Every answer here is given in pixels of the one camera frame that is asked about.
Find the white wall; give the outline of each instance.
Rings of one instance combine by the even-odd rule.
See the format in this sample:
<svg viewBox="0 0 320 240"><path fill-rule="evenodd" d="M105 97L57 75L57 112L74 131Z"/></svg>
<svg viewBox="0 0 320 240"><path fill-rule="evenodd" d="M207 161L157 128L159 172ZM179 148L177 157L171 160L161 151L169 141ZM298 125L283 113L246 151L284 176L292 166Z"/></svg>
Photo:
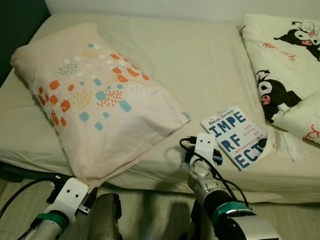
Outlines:
<svg viewBox="0 0 320 240"><path fill-rule="evenodd" d="M240 22L246 13L320 19L320 0L45 0L51 14L128 16Z"/></svg>

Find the floor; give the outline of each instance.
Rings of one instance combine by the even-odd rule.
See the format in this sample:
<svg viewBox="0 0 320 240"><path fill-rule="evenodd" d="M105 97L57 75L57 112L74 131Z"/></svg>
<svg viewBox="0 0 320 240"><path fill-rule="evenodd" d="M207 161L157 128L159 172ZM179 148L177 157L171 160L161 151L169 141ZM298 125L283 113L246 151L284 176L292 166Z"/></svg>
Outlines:
<svg viewBox="0 0 320 240"><path fill-rule="evenodd" d="M0 181L0 208L30 180L7 183L3 192ZM0 219L0 240L16 240L38 213L47 207L46 199L53 187L41 182L23 192ZM194 203L192 195L135 191L100 187L98 194L118 193L122 217L120 232L124 240L179 240L189 228L190 212ZM319 204L286 205L274 203L251 204L253 210L267 218L276 227L282 240L319 240ZM76 225L69 227L60 240L85 240L89 230L89 216L79 214ZM205 230L204 240L213 240L212 229Z"/></svg>

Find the wire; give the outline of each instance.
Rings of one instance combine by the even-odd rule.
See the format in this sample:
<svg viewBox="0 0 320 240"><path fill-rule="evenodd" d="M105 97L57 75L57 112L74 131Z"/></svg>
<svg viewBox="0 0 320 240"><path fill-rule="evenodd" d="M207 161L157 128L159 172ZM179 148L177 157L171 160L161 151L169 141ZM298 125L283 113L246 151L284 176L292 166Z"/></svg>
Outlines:
<svg viewBox="0 0 320 240"><path fill-rule="evenodd" d="M238 202L238 199L236 198L235 194L232 192L232 190L230 189L229 184L233 185L241 194L241 196L243 197L243 200L244 200L244 203L245 205L249 208L249 204L248 204L248 201L247 201L247 198L245 196L245 194L243 193L243 191L240 189L240 187L238 185L236 185L235 183L233 183L232 181L229 181L229 180L225 180L221 174L218 172L218 170L206 159L204 158L203 156L201 156L200 154L196 153L195 151L192 151L191 149L187 148L185 145L182 144L182 142L184 141L190 141L189 138L182 138L180 141L179 141L179 144L180 146L186 150L187 152L189 153L192 153L194 154L195 156L197 156L198 158L200 158L201 160L203 160L206 164L208 164L211 168L211 173L213 175L213 177L219 181L221 181L223 183L223 185L225 186L225 188L227 189L227 191L229 192L229 194L231 195L231 197L236 201Z"/></svg>
<svg viewBox="0 0 320 240"><path fill-rule="evenodd" d="M248 200L247 200L244 192L241 190L241 188L240 188L237 184L235 184L234 182L232 182L232 181L225 180L225 182L228 183L228 184L233 185L233 186L239 191L239 193L241 194L241 196L242 196L242 198L243 198L244 204L245 204L248 208L250 208L250 207L249 207Z"/></svg>
<svg viewBox="0 0 320 240"><path fill-rule="evenodd" d="M43 182L43 181L51 181L54 182L55 178L54 177L43 177L43 178L39 178L36 179L34 181L29 182L28 184L24 185L23 187L21 187L15 194L12 195L12 197L9 198L8 201L6 201L6 203L4 204L4 206L2 207L2 209L0 210L0 219L3 216L3 214L5 213L5 211L7 210L7 208L9 207L9 205L13 202L13 200L15 200L15 198L22 193L25 189L27 189L28 187L37 184L39 182Z"/></svg>
<svg viewBox="0 0 320 240"><path fill-rule="evenodd" d="M32 228L30 227L27 231L24 232L17 240L24 239L25 236L27 236L31 232Z"/></svg>

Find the pillow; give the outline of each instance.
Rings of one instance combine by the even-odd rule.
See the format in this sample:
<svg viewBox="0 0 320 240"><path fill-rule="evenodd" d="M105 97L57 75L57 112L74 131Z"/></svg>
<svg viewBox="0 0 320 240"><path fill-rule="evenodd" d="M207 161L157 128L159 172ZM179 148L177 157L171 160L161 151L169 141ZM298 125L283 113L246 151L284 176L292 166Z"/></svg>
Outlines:
<svg viewBox="0 0 320 240"><path fill-rule="evenodd" d="M91 189L191 119L93 23L18 48L11 65L52 121L73 173Z"/></svg>

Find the white bed sheet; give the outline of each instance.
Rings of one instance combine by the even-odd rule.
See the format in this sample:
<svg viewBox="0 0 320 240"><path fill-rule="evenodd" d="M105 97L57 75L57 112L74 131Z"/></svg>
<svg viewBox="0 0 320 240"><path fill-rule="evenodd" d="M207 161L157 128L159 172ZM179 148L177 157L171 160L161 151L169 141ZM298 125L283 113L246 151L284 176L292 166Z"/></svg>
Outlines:
<svg viewBox="0 0 320 240"><path fill-rule="evenodd" d="M200 122L237 104L269 132L264 158L239 172L222 152L218 168L250 202L320 202L320 148L303 143L307 161L293 162L281 134L265 123L249 58L236 27L169 19L99 14L54 14L33 40L78 23L98 23L119 53L163 85L192 121L162 140L130 170L108 182L130 189L190 193L179 139L204 132ZM42 172L72 174L58 137L28 87L11 71L0 88L0 161Z"/></svg>

